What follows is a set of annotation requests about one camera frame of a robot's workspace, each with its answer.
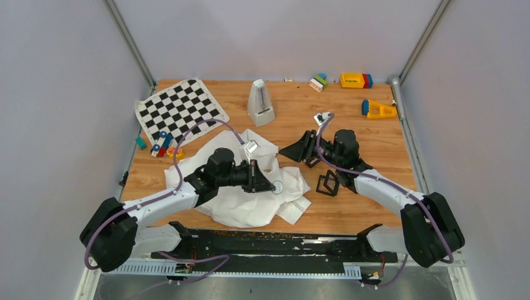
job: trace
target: white metronome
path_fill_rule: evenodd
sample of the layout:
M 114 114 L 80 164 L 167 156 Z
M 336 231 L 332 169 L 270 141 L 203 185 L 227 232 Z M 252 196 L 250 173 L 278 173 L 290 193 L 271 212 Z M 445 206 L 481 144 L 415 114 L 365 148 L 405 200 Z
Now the white metronome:
M 256 127 L 267 125 L 274 121 L 273 104 L 271 103 L 267 86 L 265 86 L 265 82 L 262 79 L 252 82 L 247 109 Z

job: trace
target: colorful toy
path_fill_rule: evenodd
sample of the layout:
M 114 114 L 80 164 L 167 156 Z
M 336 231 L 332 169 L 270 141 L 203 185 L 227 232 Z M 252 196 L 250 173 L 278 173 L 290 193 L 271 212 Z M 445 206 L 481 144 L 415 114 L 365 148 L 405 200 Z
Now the colorful toy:
M 366 119 L 384 119 L 397 116 L 398 110 L 393 106 L 365 99 L 362 102 L 361 113 Z
M 168 134 L 166 131 L 161 131 L 151 149 L 151 156 L 157 158 L 163 157 L 172 140 L 173 136 L 171 134 Z
M 316 81 L 324 85 L 324 89 L 328 86 L 328 82 L 325 80 L 326 76 L 324 75 L 324 78 L 320 77 L 319 75 L 315 76 Z
M 343 88 L 371 89 L 374 85 L 370 74 L 342 73 L 341 86 Z
M 309 81 L 309 86 L 311 86 L 317 92 L 320 93 L 328 86 L 328 82 L 326 81 L 326 75 L 324 73 L 319 73 L 317 76 L 315 76 Z
M 204 83 L 197 79 L 182 80 L 136 102 L 134 106 L 136 117 L 151 145 L 155 144 L 161 131 L 171 133 L 175 143 L 178 143 L 188 129 L 202 120 L 230 120 Z M 186 136 L 182 146 L 219 126 L 222 126 L 219 122 L 201 123 Z
M 175 147 L 170 147 L 166 152 L 167 152 L 167 155 L 168 155 L 171 159 L 173 159 L 173 153 L 175 153 Z M 179 149 L 177 150 L 177 161 L 180 161 L 180 160 L 183 159 L 184 157 L 185 157 L 185 155 L 184 155 L 184 151 L 183 151 L 181 148 L 179 148 Z
M 314 78 L 309 81 L 309 86 L 314 88 L 319 93 L 324 89 L 324 85 Z
M 138 144 L 138 147 L 140 147 L 140 149 L 142 150 L 145 150 L 148 147 L 148 145 L 146 145 L 146 143 L 141 137 L 136 138 L 136 144 Z
M 155 144 L 151 149 L 151 156 L 155 158 L 158 152 L 160 152 L 160 145 Z

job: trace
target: toy building block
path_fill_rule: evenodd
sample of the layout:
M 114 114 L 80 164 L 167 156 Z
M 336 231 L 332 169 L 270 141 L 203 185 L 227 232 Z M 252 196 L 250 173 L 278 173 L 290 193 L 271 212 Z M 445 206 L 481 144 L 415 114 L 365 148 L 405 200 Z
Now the toy building block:
M 171 148 L 169 148 L 166 152 L 167 152 L 167 155 L 168 155 L 171 159 L 173 159 L 173 153 L 175 153 L 175 147 L 171 147 Z M 181 148 L 179 148 L 179 149 L 177 150 L 177 161 L 180 161 L 181 159 L 184 159 L 184 157 L 185 157 L 185 155 L 184 155 L 184 151 L 183 151 Z
M 309 81 L 309 86 L 314 88 L 319 93 L 324 89 L 324 85 L 314 78 Z
M 162 147 L 162 145 L 164 144 L 164 141 L 166 141 L 166 137 L 167 136 L 168 136 L 168 133 L 166 131 L 161 131 L 158 134 L 158 137 L 157 137 L 157 139 L 156 139 L 156 141 L 154 143 L 157 144 L 158 146 Z
M 370 74 L 342 73 L 341 86 L 343 88 L 371 89 L 374 85 Z
M 155 158 L 158 155 L 160 148 L 161 148 L 160 145 L 155 144 L 151 149 L 151 156 Z
M 365 99 L 362 102 L 361 114 L 366 116 L 366 119 L 384 119 L 397 116 L 398 110 L 393 106 Z
M 136 144 L 138 144 L 138 147 L 140 147 L 140 149 L 142 150 L 145 150 L 148 147 L 148 145 L 146 145 L 146 143 L 141 137 L 136 138 Z
M 324 86 L 324 89 L 328 86 L 328 82 L 324 78 L 320 77 L 319 75 L 317 75 L 314 79 L 318 81 L 319 83 L 321 83 Z
M 169 133 L 164 142 L 162 143 L 162 148 L 169 148 L 169 145 L 171 144 L 171 141 L 173 140 L 173 136 L 171 135 L 171 133 Z
M 166 150 L 167 150 L 167 148 L 160 147 L 160 150 L 159 150 L 158 153 L 156 154 L 156 157 L 157 157 L 157 158 L 163 158 L 164 155 L 166 154 Z

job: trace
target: black bracket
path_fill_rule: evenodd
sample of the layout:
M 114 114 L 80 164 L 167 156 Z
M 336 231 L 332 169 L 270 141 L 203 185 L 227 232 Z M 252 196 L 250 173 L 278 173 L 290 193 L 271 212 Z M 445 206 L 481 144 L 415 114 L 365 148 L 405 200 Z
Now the black bracket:
M 321 185 L 324 186 L 326 190 L 321 189 L 320 188 Z M 334 196 L 337 196 L 339 192 L 339 186 L 340 186 L 339 180 L 337 176 L 335 175 L 335 173 L 333 173 L 331 170 L 327 170 L 327 173 L 325 176 L 320 175 L 318 177 L 316 192 L 327 195 L 327 196 L 334 197 Z
M 127 184 L 127 179 L 128 178 L 129 178 L 129 171 L 125 171 L 125 173 L 123 173 L 123 178 L 119 182 L 119 185 L 120 186 L 125 186 L 125 184 Z

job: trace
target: wooden tabletop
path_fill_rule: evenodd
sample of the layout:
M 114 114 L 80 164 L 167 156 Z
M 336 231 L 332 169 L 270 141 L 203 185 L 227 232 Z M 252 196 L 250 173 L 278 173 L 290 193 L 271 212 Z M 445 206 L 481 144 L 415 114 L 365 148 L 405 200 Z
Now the wooden tabletop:
M 179 80 L 162 80 L 158 91 L 178 82 Z M 229 115 L 229 124 L 239 133 L 249 128 L 278 145 L 280 149 L 298 141 L 305 130 L 317 129 L 313 119 L 316 113 L 334 112 L 335 118 L 322 135 L 323 138 L 332 141 L 337 130 L 354 130 L 360 144 L 361 157 L 368 164 L 383 176 L 407 188 L 415 189 L 398 119 L 395 117 L 367 120 L 361 115 L 363 99 L 390 104 L 393 99 L 390 86 L 376 84 L 372 89 L 343 89 L 340 84 L 330 83 L 323 92 L 317 92 L 305 82 L 267 82 L 276 120 L 263 127 L 255 127 L 247 115 L 251 81 L 204 81 L 204 83 Z M 206 142 L 225 129 L 224 126 L 216 128 L 182 147 L 186 157 L 194 155 Z M 149 143 L 145 134 L 143 138 Z M 296 164 L 284 156 L 277 155 L 277 158 L 280 167 L 298 166 L 301 169 L 302 175 L 311 186 L 311 191 L 305 196 L 312 204 L 295 225 L 290 225 L 275 216 L 269 225 L 257 230 L 356 234 L 376 223 L 401 226 L 399 218 L 391 211 L 343 187 L 340 187 L 336 197 L 317 193 L 315 189 L 318 176 L 328 170 L 323 163 L 309 169 L 305 164 Z M 152 157 L 148 150 L 138 149 L 122 200 L 142 198 L 165 189 L 164 170 L 172 163 L 167 156 L 156 158 Z M 169 221 L 180 221 L 189 228 L 229 228 L 193 209 L 173 214 L 154 225 L 164 225 Z

